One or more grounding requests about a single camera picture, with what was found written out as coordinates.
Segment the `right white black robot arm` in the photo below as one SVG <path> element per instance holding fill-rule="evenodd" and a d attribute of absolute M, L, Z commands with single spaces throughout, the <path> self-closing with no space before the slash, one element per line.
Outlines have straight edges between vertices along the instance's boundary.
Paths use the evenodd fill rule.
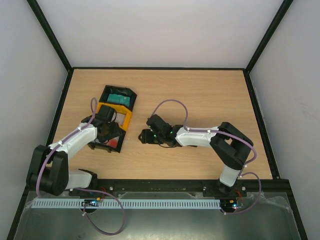
<path fill-rule="evenodd" d="M 185 125 L 170 125 L 157 114 L 146 122 L 148 128 L 138 136 L 142 144 L 177 147 L 212 148 L 224 164 L 217 189 L 229 196 L 236 189 L 236 181 L 245 166 L 257 158 L 253 142 L 229 122 L 210 128 L 191 128 Z"/>

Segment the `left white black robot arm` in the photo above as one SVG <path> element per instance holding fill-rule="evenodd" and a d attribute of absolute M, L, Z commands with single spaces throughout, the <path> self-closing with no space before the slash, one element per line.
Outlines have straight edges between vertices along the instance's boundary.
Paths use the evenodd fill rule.
<path fill-rule="evenodd" d="M 108 105 L 84 118 L 75 130 L 50 145 L 38 145 L 32 154 L 26 184 L 34 188 L 38 197 L 42 192 L 59 196 L 65 190 L 86 189 L 94 173 L 88 170 L 69 170 L 69 161 L 91 142 L 101 143 L 121 134 L 115 122 L 116 110 Z"/>

